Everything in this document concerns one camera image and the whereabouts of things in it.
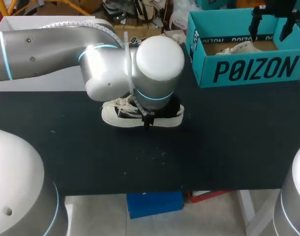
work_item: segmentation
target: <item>black sneaker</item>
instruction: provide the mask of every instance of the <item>black sneaker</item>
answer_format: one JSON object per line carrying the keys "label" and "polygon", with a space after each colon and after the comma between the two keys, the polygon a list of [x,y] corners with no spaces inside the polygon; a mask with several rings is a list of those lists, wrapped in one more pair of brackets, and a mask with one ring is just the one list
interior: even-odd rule
{"label": "black sneaker", "polygon": [[[184,117],[184,106],[180,99],[172,95],[169,103],[153,114],[154,126],[175,127],[181,124]],[[118,98],[103,104],[102,119],[112,126],[130,128],[143,126],[142,114],[137,108],[132,95]]]}

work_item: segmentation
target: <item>blue box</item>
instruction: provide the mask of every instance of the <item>blue box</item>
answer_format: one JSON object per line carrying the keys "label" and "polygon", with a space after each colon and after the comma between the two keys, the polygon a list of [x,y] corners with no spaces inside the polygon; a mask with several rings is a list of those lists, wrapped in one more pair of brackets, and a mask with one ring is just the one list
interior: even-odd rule
{"label": "blue box", "polygon": [[235,0],[196,0],[196,4],[203,10],[218,10],[234,2]]}
{"label": "blue box", "polygon": [[274,51],[207,55],[206,47],[250,40],[251,8],[210,10],[189,14],[186,48],[200,87],[220,87],[298,80],[300,29],[280,42],[285,18],[263,16],[256,43],[273,44]]}
{"label": "blue box", "polygon": [[130,218],[139,218],[181,210],[184,199],[181,192],[127,194]]}

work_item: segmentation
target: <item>shoe sole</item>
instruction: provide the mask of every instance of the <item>shoe sole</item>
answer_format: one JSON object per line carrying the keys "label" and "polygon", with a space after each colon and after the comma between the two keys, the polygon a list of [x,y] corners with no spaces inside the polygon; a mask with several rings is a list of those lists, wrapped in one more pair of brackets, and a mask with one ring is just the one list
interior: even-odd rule
{"label": "shoe sole", "polygon": [[[107,107],[104,107],[102,109],[102,119],[105,123],[116,126],[116,127],[121,127],[121,128],[132,128],[132,127],[138,127],[138,126],[143,126],[143,121],[140,118],[119,118],[114,116],[116,112],[114,111],[113,107],[111,107],[111,111],[107,109]],[[158,126],[158,127],[166,127],[166,128],[171,128],[171,127],[176,127],[180,125],[183,121],[184,118],[184,113],[181,113],[179,116],[174,117],[174,118],[156,118],[154,119],[153,126]]]}

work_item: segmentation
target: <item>black mat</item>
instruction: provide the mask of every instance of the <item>black mat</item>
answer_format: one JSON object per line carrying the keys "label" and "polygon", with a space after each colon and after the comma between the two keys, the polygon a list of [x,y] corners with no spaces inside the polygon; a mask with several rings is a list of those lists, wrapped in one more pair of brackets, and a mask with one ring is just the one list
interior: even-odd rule
{"label": "black mat", "polygon": [[146,132],[104,124],[85,92],[0,92],[0,129],[30,142],[66,195],[281,187],[299,82],[201,89],[187,61],[176,93],[183,124]]}

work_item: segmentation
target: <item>white box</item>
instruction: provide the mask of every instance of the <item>white box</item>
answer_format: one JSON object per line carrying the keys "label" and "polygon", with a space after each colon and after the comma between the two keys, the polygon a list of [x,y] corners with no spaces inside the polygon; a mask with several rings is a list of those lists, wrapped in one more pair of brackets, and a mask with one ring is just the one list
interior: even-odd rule
{"label": "white box", "polygon": [[[0,22],[0,31],[37,29],[62,21],[87,21],[94,16],[11,16]],[[51,74],[0,82],[0,91],[85,91],[79,66]]]}

